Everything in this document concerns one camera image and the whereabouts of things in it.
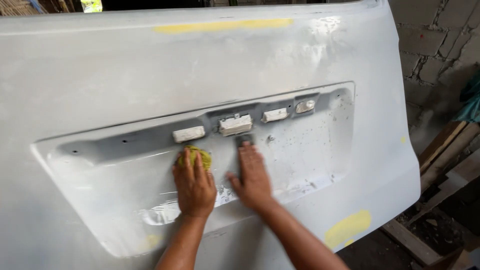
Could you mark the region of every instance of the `man's right hand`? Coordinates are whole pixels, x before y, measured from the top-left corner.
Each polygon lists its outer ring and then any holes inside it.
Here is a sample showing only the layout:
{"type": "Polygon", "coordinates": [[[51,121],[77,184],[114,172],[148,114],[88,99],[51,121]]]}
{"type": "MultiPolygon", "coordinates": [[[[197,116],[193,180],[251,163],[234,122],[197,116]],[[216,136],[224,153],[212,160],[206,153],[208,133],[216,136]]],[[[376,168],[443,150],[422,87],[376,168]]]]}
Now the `man's right hand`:
{"type": "Polygon", "coordinates": [[[263,156],[257,152],[255,146],[243,142],[243,146],[239,147],[239,161],[241,180],[231,172],[228,172],[227,176],[240,201],[257,212],[272,203],[276,204],[263,156]]]}

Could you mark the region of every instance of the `hand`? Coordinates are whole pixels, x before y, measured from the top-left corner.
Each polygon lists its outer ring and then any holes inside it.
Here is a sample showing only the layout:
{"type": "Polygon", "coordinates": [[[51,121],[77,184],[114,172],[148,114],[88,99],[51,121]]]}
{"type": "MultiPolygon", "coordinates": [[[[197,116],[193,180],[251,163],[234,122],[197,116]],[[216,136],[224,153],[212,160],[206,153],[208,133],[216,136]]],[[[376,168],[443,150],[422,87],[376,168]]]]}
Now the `hand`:
{"type": "Polygon", "coordinates": [[[227,177],[240,201],[246,207],[259,212],[261,208],[275,202],[263,156],[257,152],[255,146],[243,142],[243,146],[239,147],[239,161],[242,180],[231,172],[227,173],[227,177]]]}
{"type": "Polygon", "coordinates": [[[207,219],[213,210],[216,187],[210,170],[205,171],[202,157],[197,152],[195,166],[190,164],[190,149],[183,152],[184,166],[173,166],[173,178],[177,186],[180,211],[184,216],[207,219]]]}

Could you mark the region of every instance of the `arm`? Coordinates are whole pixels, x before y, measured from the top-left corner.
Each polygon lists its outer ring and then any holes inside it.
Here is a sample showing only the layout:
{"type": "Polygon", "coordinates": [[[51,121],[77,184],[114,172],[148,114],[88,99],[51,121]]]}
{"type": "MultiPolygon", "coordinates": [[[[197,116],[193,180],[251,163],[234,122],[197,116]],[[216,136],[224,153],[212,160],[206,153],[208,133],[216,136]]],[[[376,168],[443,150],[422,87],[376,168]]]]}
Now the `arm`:
{"type": "Polygon", "coordinates": [[[303,227],[272,197],[263,157],[248,142],[239,148],[242,181],[229,173],[245,206],[256,211],[283,245],[298,270],[348,270],[343,261],[303,227]]]}
{"type": "Polygon", "coordinates": [[[195,167],[190,164],[190,150],[185,148],[183,154],[185,166],[173,166],[183,215],[182,224],[155,267],[156,270],[193,269],[205,223],[215,204],[215,183],[211,172],[203,168],[200,154],[197,152],[195,167]]]}

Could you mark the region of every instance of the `yellow sponge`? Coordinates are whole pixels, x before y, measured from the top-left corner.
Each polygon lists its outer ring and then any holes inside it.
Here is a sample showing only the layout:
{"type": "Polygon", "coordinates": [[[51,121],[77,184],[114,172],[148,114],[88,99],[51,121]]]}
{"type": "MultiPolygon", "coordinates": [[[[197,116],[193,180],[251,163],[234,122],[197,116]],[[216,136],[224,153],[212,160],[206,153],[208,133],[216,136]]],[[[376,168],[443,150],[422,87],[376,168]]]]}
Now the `yellow sponge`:
{"type": "MultiPolygon", "coordinates": [[[[197,157],[197,152],[200,153],[202,157],[202,164],[204,166],[205,171],[210,168],[212,165],[212,157],[205,151],[193,145],[185,145],[185,147],[190,149],[190,164],[193,166],[195,164],[195,158],[197,157]]],[[[183,167],[183,156],[179,157],[178,164],[183,167]]]]}

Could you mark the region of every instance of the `teal cloth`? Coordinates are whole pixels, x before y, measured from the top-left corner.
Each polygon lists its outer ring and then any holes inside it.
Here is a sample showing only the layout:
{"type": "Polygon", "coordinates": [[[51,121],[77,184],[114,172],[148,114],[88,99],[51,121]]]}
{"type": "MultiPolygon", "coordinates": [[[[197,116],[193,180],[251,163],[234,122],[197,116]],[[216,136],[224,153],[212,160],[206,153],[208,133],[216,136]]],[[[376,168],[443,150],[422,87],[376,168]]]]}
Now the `teal cloth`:
{"type": "Polygon", "coordinates": [[[454,117],[454,121],[480,122],[480,70],[460,92],[460,102],[465,104],[454,117]]]}

